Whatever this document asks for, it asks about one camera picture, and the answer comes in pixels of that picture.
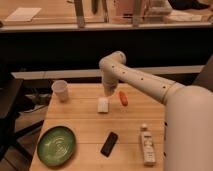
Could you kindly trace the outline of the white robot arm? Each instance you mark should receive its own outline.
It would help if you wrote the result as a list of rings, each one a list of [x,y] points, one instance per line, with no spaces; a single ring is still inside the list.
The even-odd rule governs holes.
[[[106,95],[123,81],[165,106],[164,171],[213,171],[212,91],[129,68],[121,51],[102,58],[99,67]]]

